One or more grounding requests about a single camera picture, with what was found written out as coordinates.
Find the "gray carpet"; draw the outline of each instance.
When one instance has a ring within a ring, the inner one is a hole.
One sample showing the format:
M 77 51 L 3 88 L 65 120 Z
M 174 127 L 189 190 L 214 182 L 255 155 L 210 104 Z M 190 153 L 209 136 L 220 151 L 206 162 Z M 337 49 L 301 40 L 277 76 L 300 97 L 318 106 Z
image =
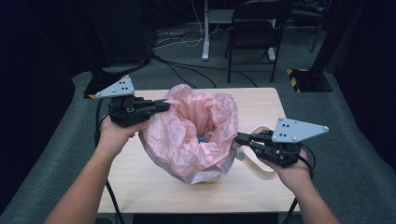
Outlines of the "gray carpet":
M 324 35 L 322 33 L 315 52 L 309 53 L 313 34 L 288 29 L 280 49 L 274 83 L 269 82 L 271 66 L 254 66 L 264 72 L 246 74 L 258 87 L 277 89 L 288 118 L 329 126 L 329 133 L 305 143 L 317 157 L 315 185 L 342 223 L 396 223 L 396 175 L 357 128 L 334 77 L 325 74 L 332 92 L 296 93 L 290 85 L 286 70 L 309 68 Z M 196 47 L 170 45 L 155 49 L 154 53 L 167 61 L 225 69 L 226 41 L 227 35 L 211 41 L 207 62 L 201 60 L 203 42 Z M 254 87 L 250 80 L 238 73 L 232 74 L 232 82 L 228 84 L 225 70 L 191 68 L 213 80 L 217 88 Z M 235 66 L 233 69 L 246 68 Z M 197 88 L 214 88 L 209 80 L 197 73 L 182 68 L 177 71 Z M 167 65 L 154 60 L 132 73 L 131 77 L 137 90 L 170 89 L 184 83 Z M 76 95 L 72 104 L 34 169 L 0 217 L 0 223 L 42 223 L 91 156 L 96 101 L 82 99 L 90 79 L 89 72 L 73 79 Z M 98 216 L 114 220 L 112 214 Z M 126 215 L 125 219 L 132 223 L 133 215 Z M 302 221 L 295 218 L 291 223 Z

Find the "wooden table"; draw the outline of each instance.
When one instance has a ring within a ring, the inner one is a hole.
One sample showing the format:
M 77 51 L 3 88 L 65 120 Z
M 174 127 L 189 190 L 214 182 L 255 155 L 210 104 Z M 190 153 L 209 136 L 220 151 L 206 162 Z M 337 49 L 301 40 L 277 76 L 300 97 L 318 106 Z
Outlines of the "wooden table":
M 257 126 L 275 128 L 285 117 L 273 88 L 204 89 L 230 93 L 238 105 L 239 132 Z M 136 96 L 157 100 L 167 91 L 136 91 Z M 259 171 L 247 160 L 235 160 L 227 175 L 211 184 L 185 184 L 155 165 L 139 138 L 131 139 L 114 160 L 109 182 L 122 213 L 256 213 L 286 212 L 294 198 L 275 172 Z M 114 213 L 105 189 L 99 213 Z

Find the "hand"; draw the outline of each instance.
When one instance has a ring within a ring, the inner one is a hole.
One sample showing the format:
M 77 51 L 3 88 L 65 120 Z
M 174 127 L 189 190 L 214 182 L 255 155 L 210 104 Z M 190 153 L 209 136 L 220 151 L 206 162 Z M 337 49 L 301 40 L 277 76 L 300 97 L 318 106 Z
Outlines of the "hand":
M 107 116 L 101 126 L 100 140 L 97 150 L 105 150 L 113 159 L 120 154 L 122 148 L 128 142 L 129 138 L 134 137 L 134 133 L 146 128 L 148 121 L 144 121 L 130 127 L 123 128 L 111 121 Z
M 301 150 L 300 156 L 307 160 L 306 152 L 304 150 Z M 298 194 L 308 186 L 312 185 L 309 168 L 300 160 L 290 167 L 282 168 L 270 161 L 266 161 L 262 158 L 258 159 L 273 168 L 278 173 L 282 183 L 293 191 L 294 194 Z

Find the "plastic bag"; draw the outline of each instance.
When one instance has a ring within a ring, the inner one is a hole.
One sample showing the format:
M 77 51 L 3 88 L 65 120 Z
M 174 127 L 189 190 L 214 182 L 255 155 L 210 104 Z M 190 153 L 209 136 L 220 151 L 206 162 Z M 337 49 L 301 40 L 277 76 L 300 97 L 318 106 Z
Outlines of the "plastic bag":
M 163 97 L 170 109 L 151 117 L 139 133 L 149 157 L 175 178 L 213 181 L 233 165 L 238 109 L 230 94 L 197 93 L 177 85 Z

